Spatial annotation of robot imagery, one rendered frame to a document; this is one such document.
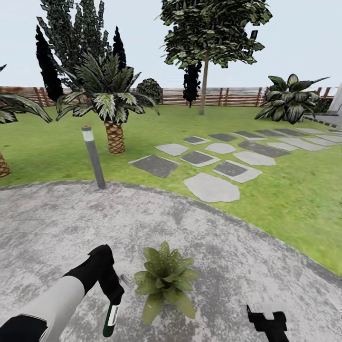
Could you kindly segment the insectifuge atomizer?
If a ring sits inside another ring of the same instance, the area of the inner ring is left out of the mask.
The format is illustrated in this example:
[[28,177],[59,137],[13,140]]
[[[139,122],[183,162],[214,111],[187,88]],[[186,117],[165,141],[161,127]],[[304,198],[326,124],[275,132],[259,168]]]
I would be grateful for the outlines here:
[[110,337],[114,332],[114,327],[115,327],[115,322],[116,322],[116,318],[118,315],[119,306],[120,304],[117,305],[117,304],[110,303],[106,321],[104,324],[104,329],[103,329],[104,337]]

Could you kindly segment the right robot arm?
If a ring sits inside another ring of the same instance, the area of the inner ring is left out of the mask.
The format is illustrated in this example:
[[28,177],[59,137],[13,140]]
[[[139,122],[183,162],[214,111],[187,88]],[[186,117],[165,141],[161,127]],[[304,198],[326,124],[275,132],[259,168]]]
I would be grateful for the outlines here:
[[290,342],[285,335],[287,331],[284,311],[288,306],[284,302],[266,302],[261,304],[262,313],[248,311],[248,319],[257,332],[265,332],[269,342]]

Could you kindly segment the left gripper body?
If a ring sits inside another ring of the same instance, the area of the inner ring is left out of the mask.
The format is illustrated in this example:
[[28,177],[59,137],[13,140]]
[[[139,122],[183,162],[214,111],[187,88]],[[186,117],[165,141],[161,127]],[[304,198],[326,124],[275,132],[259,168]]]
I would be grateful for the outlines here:
[[117,300],[120,300],[122,295],[124,294],[124,289],[120,285],[116,272],[114,272],[113,276],[105,282],[100,282],[100,287],[105,295],[107,295],[108,299],[111,303],[115,304]]

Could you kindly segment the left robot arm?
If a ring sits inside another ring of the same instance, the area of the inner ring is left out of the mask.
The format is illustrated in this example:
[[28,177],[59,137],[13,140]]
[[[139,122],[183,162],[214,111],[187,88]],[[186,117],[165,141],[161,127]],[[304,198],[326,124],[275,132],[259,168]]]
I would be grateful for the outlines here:
[[57,342],[97,281],[111,303],[118,305],[124,294],[121,281],[134,289],[135,278],[126,268],[115,271],[113,264],[113,252],[106,245],[93,249],[50,288],[18,309],[0,327],[0,342]]

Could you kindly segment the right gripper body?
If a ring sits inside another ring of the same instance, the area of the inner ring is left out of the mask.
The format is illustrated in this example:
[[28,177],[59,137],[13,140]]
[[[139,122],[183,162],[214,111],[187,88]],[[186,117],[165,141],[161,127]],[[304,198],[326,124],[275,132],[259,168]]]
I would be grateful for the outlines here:
[[267,320],[263,313],[251,312],[254,319],[254,327],[257,332],[265,332],[268,338],[268,334],[273,329],[281,330],[283,333],[287,331],[285,316],[281,312],[274,312],[273,320]]

